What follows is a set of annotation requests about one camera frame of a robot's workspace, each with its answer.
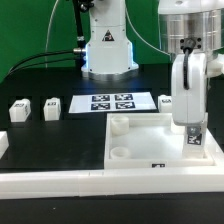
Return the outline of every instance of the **white tray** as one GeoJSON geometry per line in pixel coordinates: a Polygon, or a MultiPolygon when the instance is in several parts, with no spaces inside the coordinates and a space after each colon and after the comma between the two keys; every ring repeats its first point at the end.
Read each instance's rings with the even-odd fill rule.
{"type": "Polygon", "coordinates": [[[203,158],[186,158],[182,153],[184,135],[172,133],[171,114],[122,114],[129,119],[129,132],[123,135],[112,133],[111,119],[116,116],[121,115],[107,117],[105,169],[214,166],[213,155],[222,152],[207,130],[203,158]],[[111,150],[117,147],[126,151],[116,151],[119,155],[112,158],[111,150]]]}

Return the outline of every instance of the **white cylinder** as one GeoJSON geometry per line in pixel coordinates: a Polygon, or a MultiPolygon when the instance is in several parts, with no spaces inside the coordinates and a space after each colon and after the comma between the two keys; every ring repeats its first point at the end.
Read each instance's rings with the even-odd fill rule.
{"type": "Polygon", "coordinates": [[[111,130],[114,135],[125,135],[129,132],[129,118],[117,115],[111,118],[111,130]]]}
{"type": "Polygon", "coordinates": [[[117,160],[130,159],[131,153],[128,148],[116,147],[110,151],[110,157],[111,159],[117,159],[117,160]]]}

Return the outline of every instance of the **black tabletop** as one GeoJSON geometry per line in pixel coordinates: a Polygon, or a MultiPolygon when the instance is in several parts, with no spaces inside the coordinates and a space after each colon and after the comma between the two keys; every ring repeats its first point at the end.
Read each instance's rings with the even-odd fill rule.
{"type": "MultiPolygon", "coordinates": [[[[0,130],[8,132],[10,143],[0,172],[103,169],[107,113],[69,114],[72,96],[151,92],[157,104],[159,95],[170,95],[170,73],[164,64],[142,65],[139,76],[118,82],[83,80],[73,68],[10,76],[0,84],[0,130]],[[52,97],[61,99],[61,118],[45,122],[43,107],[52,97]],[[8,110],[23,98],[30,99],[32,115],[13,124],[8,110]]],[[[208,128],[224,149],[223,76],[210,86],[208,128]]],[[[0,223],[224,223],[223,209],[223,193],[1,200],[0,223]]]]}

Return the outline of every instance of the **white cube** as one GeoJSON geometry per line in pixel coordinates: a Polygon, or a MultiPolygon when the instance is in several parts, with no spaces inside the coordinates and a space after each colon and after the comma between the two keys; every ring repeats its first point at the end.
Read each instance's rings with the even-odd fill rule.
{"type": "Polygon", "coordinates": [[[45,121],[57,121],[61,114],[61,102],[58,98],[52,98],[46,101],[44,105],[45,121]]]}
{"type": "Polygon", "coordinates": [[[0,131],[0,159],[9,147],[8,136],[5,131],[0,131]]]}
{"type": "Polygon", "coordinates": [[[159,96],[158,109],[160,113],[172,113],[172,97],[165,95],[159,96]]]}
{"type": "Polygon", "coordinates": [[[9,109],[11,122],[24,122],[30,113],[30,101],[27,99],[16,100],[16,102],[9,109]]]}

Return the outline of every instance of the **marker sheet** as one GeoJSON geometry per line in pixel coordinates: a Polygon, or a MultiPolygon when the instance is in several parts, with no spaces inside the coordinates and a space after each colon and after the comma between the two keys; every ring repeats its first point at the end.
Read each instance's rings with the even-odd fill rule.
{"type": "Polygon", "coordinates": [[[69,113],[155,110],[149,92],[73,96],[69,113]]]}

